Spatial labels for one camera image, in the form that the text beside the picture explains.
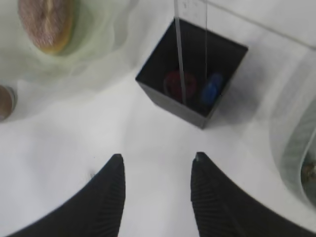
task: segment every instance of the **black square container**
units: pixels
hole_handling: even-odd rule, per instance
[[[195,94],[186,100],[186,105],[167,95],[164,87],[167,75],[179,70],[175,20],[143,66],[136,81],[155,104],[204,128],[248,48],[184,20],[180,20],[180,28],[184,71],[193,75],[197,84]],[[224,82],[212,106],[205,106],[200,97],[207,84],[207,76],[212,73],[220,73]]]

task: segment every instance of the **blue object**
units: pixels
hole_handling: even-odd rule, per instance
[[[220,73],[214,73],[208,78],[208,83],[201,94],[201,102],[211,106],[214,104],[218,94],[223,87],[223,76]]]

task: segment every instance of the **white table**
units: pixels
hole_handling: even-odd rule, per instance
[[[256,7],[258,1],[232,0],[223,7]],[[265,16],[284,2],[295,0],[270,1]],[[267,30],[274,25],[261,18],[255,20],[269,27],[213,6],[208,12],[210,29],[250,51],[205,130],[156,107],[134,80],[172,20],[169,0],[136,1],[126,41],[78,75],[50,85],[23,75],[12,82],[19,101],[0,124],[0,236],[60,206],[114,153],[122,153],[126,168],[120,236],[198,236],[190,202],[197,151],[262,204],[316,232],[315,211],[288,191],[275,162],[314,96],[316,54]],[[252,19],[249,11],[238,14]],[[303,21],[285,24],[287,34],[300,33]],[[312,43],[316,33],[308,36],[302,37]]]

